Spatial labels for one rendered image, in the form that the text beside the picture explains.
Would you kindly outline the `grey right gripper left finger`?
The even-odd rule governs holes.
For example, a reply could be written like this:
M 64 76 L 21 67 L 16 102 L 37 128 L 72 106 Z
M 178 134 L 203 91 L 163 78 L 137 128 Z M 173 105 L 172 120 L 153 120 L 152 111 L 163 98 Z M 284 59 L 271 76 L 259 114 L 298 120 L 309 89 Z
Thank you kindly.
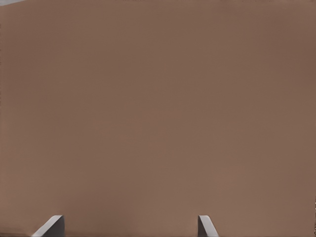
M 31 237 L 65 237 L 64 216 L 52 216 L 35 233 L 33 233 Z

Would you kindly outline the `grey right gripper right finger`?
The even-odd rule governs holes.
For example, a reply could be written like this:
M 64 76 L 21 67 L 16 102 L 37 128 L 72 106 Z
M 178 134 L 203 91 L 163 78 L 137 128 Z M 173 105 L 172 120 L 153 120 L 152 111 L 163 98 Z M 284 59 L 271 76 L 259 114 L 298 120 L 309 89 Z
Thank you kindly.
M 197 237 L 219 237 L 219 234 L 208 215 L 198 216 Z

